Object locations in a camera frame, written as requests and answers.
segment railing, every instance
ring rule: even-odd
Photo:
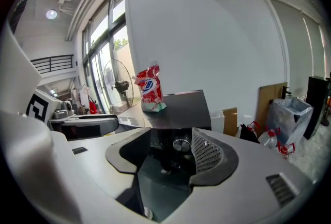
[[[50,56],[32,60],[40,74],[72,68],[73,55]]]

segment round light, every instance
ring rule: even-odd
[[[47,19],[53,20],[57,17],[57,12],[56,10],[49,10],[48,12],[46,12],[46,17]]]

